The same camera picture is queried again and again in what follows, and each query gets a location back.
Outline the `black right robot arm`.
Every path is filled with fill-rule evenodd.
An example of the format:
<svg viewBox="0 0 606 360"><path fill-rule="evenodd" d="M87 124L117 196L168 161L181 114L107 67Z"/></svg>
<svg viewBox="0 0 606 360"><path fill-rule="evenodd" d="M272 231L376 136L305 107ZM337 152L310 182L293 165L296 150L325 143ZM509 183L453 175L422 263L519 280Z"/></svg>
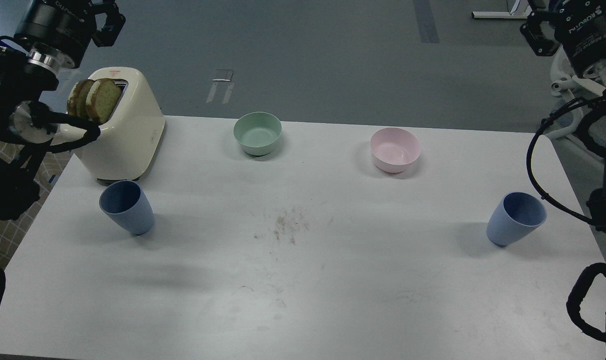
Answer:
<svg viewBox="0 0 606 360"><path fill-rule="evenodd" d="M529 6L531 12L520 32L534 54L551 57L562 49L575 75L583 80L600 79L604 91L593 99L569 100L541 121L525 156L528 178L543 200L606 234L606 141L600 145L589 133L590 127L606 116L606 0L564 0L550 8L541 0L530 0ZM588 107L589 112L579 120L575 134L589 152L604 160L602 186L591 192L586 203L589 217L552 198L537 182L532 170L534 147L539 137L558 118L582 107Z"/></svg>

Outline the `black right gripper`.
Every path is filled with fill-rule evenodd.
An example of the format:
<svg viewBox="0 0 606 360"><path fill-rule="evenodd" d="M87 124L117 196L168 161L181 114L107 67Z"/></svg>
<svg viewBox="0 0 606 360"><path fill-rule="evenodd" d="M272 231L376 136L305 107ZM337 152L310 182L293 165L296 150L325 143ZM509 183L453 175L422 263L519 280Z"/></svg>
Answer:
<svg viewBox="0 0 606 360"><path fill-rule="evenodd" d="M606 0L530 0L520 34L537 57L562 49L575 75L595 78L606 68Z"/></svg>

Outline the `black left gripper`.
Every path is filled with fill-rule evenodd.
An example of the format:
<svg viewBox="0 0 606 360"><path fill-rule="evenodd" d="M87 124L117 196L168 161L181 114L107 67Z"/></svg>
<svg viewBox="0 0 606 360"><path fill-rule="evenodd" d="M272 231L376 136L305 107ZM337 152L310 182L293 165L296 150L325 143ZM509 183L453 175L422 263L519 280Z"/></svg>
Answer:
<svg viewBox="0 0 606 360"><path fill-rule="evenodd" d="M13 39L25 50L63 55L63 67L77 69L88 50L112 47L126 23L114 0L34 0Z"/></svg>

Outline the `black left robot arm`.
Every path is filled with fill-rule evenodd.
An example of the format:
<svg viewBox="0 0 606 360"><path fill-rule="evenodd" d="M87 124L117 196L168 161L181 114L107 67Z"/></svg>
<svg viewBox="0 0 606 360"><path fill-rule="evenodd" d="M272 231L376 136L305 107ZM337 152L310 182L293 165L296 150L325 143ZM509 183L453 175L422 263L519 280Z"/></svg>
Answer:
<svg viewBox="0 0 606 360"><path fill-rule="evenodd" d="M0 142L21 146L0 158L0 221L17 220L40 199L36 174L47 153L88 145L100 128L40 101L61 69L77 69L90 43L111 47L126 22L114 0L33 0L12 36L0 36Z"/></svg>

